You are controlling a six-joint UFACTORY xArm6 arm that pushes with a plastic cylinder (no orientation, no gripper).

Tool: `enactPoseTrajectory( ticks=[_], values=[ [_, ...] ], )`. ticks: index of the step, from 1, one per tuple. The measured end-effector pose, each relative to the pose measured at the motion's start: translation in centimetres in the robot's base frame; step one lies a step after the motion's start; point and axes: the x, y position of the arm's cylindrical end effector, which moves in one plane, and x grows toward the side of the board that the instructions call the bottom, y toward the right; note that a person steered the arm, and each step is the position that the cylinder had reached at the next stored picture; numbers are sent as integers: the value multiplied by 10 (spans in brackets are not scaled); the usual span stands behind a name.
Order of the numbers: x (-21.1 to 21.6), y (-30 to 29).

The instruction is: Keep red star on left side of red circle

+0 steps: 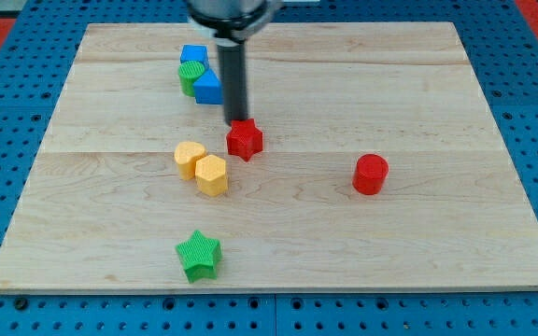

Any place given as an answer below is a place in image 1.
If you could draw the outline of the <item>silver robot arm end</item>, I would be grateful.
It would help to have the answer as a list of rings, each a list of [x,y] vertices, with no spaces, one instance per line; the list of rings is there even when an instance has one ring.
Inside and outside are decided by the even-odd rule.
[[[224,47],[246,42],[282,7],[281,0],[185,0],[185,4],[189,23]]]

